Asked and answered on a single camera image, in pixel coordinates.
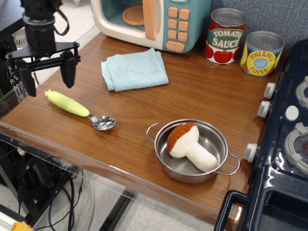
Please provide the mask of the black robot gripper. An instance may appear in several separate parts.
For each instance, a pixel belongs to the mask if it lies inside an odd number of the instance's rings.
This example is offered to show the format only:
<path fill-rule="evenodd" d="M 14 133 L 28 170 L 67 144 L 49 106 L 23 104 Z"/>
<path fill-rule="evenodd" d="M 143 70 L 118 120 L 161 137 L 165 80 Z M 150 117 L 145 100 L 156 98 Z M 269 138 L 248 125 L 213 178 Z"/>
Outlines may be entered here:
<path fill-rule="evenodd" d="M 75 83 L 76 65 L 80 61 L 77 42 L 56 42 L 55 18 L 43 21 L 24 16 L 27 45 L 6 55 L 10 71 L 17 72 L 29 96 L 36 97 L 31 71 L 60 66 L 62 79 L 68 88 Z"/>

